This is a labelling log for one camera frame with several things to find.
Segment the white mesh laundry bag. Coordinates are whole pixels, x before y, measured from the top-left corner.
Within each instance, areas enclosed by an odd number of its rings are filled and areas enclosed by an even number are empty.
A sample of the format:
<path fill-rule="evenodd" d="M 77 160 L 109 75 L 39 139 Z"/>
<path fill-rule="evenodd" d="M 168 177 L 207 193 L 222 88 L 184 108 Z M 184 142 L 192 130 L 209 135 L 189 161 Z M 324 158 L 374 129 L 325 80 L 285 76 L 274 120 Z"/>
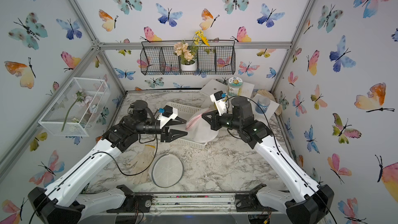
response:
<path fill-rule="evenodd" d="M 151 179 L 156 186 L 169 188 L 182 179 L 183 173 L 183 162 L 176 155 L 163 154 L 152 167 Z"/>

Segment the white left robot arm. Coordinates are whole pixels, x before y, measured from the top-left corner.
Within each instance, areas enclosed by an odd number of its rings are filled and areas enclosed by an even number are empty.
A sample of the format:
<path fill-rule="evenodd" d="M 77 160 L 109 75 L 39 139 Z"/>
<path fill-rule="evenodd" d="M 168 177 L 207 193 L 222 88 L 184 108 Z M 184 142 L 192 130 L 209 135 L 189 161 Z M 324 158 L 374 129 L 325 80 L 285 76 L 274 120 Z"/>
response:
<path fill-rule="evenodd" d="M 110 127 L 68 172 L 45 188 L 31 190 L 28 199 L 34 209 L 33 216 L 45 224 L 77 224 L 100 212 L 133 206 L 134 194 L 125 185 L 91 197 L 83 195 L 82 190 L 106 165 L 139 141 L 141 135 L 153 134 L 166 143 L 187 135 L 186 131 L 170 128 L 186 123 L 178 116 L 178 109 L 167 105 L 158 112 L 156 117 L 147 102 L 133 102 L 129 113 Z"/>

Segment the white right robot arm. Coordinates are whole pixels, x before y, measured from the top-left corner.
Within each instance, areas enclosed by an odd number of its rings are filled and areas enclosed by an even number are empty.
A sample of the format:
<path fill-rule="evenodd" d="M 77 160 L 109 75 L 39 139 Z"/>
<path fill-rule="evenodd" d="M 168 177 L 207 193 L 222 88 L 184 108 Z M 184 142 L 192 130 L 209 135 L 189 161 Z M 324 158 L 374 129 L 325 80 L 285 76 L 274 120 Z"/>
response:
<path fill-rule="evenodd" d="M 317 224 L 330 213 L 333 190 L 328 185 L 321 186 L 305 173 L 281 147 L 268 122 L 255 118 L 253 100 L 244 96 L 228 99 L 222 91 L 212 94 L 210 100 L 215 103 L 216 110 L 203 114 L 202 118 L 211 130 L 237 131 L 239 138 L 268 162 L 288 188 L 288 192 L 282 192 L 259 185 L 250 192 L 249 199 L 255 207 L 284 213 L 293 224 Z"/>

